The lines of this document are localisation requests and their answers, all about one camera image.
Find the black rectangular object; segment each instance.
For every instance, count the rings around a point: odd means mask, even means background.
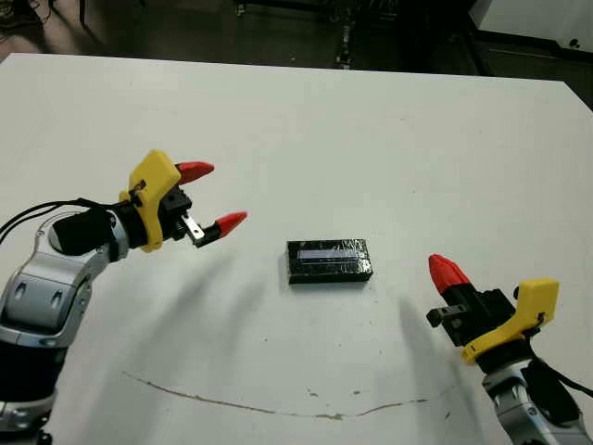
[[[371,259],[364,239],[288,241],[288,283],[368,281]]]

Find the scratch mark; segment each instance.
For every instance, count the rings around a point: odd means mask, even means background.
[[[339,421],[342,421],[344,419],[344,417],[352,417],[352,416],[351,415],[347,415],[347,414],[336,413],[334,415],[331,415],[331,414],[317,414],[317,415],[314,415],[312,417],[315,417],[316,419],[327,419],[327,420],[339,420]]]
[[[408,401],[399,401],[396,403],[387,403],[385,405],[377,406],[376,408],[372,408],[369,411],[365,411],[364,413],[358,413],[355,417],[362,417],[363,415],[367,415],[370,413],[376,413],[377,411],[384,410],[385,408],[395,408],[396,406],[404,406],[410,403],[425,403],[428,399],[417,399],[417,400],[408,400]]]
[[[179,391],[175,391],[174,389],[162,387],[160,385],[152,383],[150,380],[144,380],[143,378],[136,377],[135,375],[131,375],[130,373],[126,373],[125,371],[123,372],[123,374],[129,378],[134,379],[136,382],[144,383],[145,385],[148,385],[151,388],[166,392],[167,394],[171,394],[172,396],[179,396],[179,397],[183,397],[184,399],[192,399],[194,401],[203,401],[204,403],[212,403],[213,405],[230,406],[232,408],[238,408],[240,410],[254,411],[256,413],[276,414],[276,412],[273,410],[265,410],[263,408],[256,408],[255,406],[242,405],[240,403],[233,403],[231,401],[208,399],[206,397],[202,397],[197,394],[194,394],[194,395],[185,394],[184,392],[179,392]]]
[[[371,408],[370,410],[364,411],[362,413],[356,413],[356,414],[343,414],[343,413],[302,414],[302,413],[289,413],[289,412],[283,412],[283,411],[267,410],[265,408],[258,408],[255,406],[244,405],[241,403],[234,403],[232,401],[209,399],[207,397],[202,397],[198,394],[193,394],[193,395],[186,394],[181,391],[176,391],[175,389],[162,387],[161,385],[157,385],[156,383],[153,383],[150,380],[145,380],[145,379],[138,377],[136,375],[132,375],[126,371],[122,371],[121,373],[123,375],[125,375],[126,377],[129,377],[130,379],[135,380],[138,383],[142,383],[143,385],[147,385],[148,387],[151,387],[153,389],[157,389],[159,391],[166,392],[167,394],[171,394],[171,396],[177,396],[177,397],[181,397],[183,399],[189,399],[192,401],[202,401],[204,403],[210,403],[210,404],[219,405],[219,406],[228,406],[228,407],[236,408],[239,410],[247,410],[247,411],[250,411],[253,413],[284,415],[284,416],[290,416],[290,417],[301,417],[301,418],[309,418],[309,419],[323,419],[323,420],[331,420],[331,421],[338,421],[338,422],[341,422],[342,420],[344,420],[346,418],[362,417],[367,414],[377,413],[378,411],[385,410],[387,408],[395,408],[398,406],[409,405],[412,403],[426,403],[429,401],[436,401],[437,399],[440,399],[443,395],[445,395],[447,392],[449,392],[450,390],[452,390],[455,387],[455,385],[453,385],[453,386],[445,389],[438,396],[436,396],[430,400],[429,399],[416,399],[416,400],[387,403],[385,405]],[[316,393],[314,393],[314,392],[311,393],[309,389],[308,389],[308,391],[309,391],[309,394],[311,394],[311,397],[318,397],[318,395]]]

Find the white table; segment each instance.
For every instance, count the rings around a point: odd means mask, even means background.
[[[59,444],[509,443],[481,371],[424,319],[443,304],[434,252],[508,296],[559,279],[535,348],[593,384],[593,116],[563,83],[14,55],[0,100],[2,221],[114,202],[151,148],[217,166],[185,187],[201,222],[250,212],[223,242],[135,251],[95,281]],[[38,223],[0,248],[2,279]],[[286,283],[287,240],[341,237],[368,240],[366,286]]]

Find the wire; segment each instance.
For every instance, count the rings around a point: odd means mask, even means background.
[[[529,350],[531,351],[531,354],[533,355],[534,360],[537,360],[537,362],[539,364],[541,364],[544,368],[546,368],[547,371],[549,371],[550,373],[552,373],[558,380],[560,380],[568,388],[576,389],[577,391],[581,391],[581,392],[587,394],[589,397],[593,398],[593,389],[584,387],[583,385],[581,385],[579,383],[576,383],[574,380],[572,380],[572,379],[568,378],[566,375],[564,375],[564,374],[556,371],[549,364],[547,364],[542,359],[540,359],[536,355],[536,353],[534,352],[533,348],[531,347],[531,337],[532,336],[527,336],[526,337],[526,340],[527,340],[527,348],[529,348]]]
[[[16,227],[18,227],[25,221],[46,215],[47,213],[50,213],[50,212],[52,212],[56,209],[59,209],[60,207],[63,207],[63,206],[79,206],[79,207],[86,207],[89,209],[99,208],[99,209],[103,209],[103,210],[108,210],[108,209],[113,208],[113,206],[111,206],[111,205],[99,204],[98,202],[94,202],[89,199],[85,199],[83,197],[79,197],[77,199],[73,199],[73,200],[69,200],[69,201],[50,201],[50,202],[45,202],[43,204],[38,204],[36,206],[26,209],[26,210],[22,211],[21,213],[13,216],[7,222],[5,222],[5,224],[2,227],[0,227],[0,244],[2,244],[2,242],[6,239],[6,237],[8,236],[8,234],[10,232],[12,232]],[[40,211],[38,213],[31,215],[31,213],[33,213],[37,210],[47,209],[48,207],[50,207],[51,209]]]
[[[44,211],[40,211],[39,213],[34,213],[33,215],[27,216],[26,218],[23,218],[22,220],[15,222],[14,224],[12,224],[10,227],[8,227],[5,230],[5,232],[2,234],[2,236],[0,236],[0,244],[2,244],[4,242],[4,240],[6,239],[6,237],[8,236],[8,234],[10,232],[12,232],[14,229],[16,229],[20,224],[23,224],[25,221],[32,220],[33,218],[44,216],[47,213],[51,213],[52,211],[59,209],[60,207],[62,207],[62,206],[57,205],[57,206],[52,207],[49,210],[44,210]]]
[[[49,8],[49,11],[47,12],[47,15],[45,17],[40,17],[39,20],[41,21],[42,25],[45,25],[47,23],[47,21],[49,21],[49,18],[52,17],[52,8]]]

